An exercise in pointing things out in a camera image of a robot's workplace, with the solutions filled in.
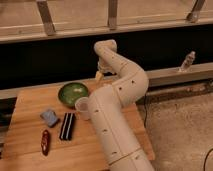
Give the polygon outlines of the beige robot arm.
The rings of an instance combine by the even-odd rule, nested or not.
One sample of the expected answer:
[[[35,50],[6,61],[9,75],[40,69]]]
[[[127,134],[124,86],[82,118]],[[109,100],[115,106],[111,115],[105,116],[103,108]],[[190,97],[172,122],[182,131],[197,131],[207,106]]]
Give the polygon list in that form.
[[[98,41],[101,73],[116,73],[119,79],[93,91],[88,109],[95,132],[102,144],[110,171],[154,171],[137,140],[122,108],[143,97],[149,86],[145,71],[135,62],[117,53],[115,40]]]

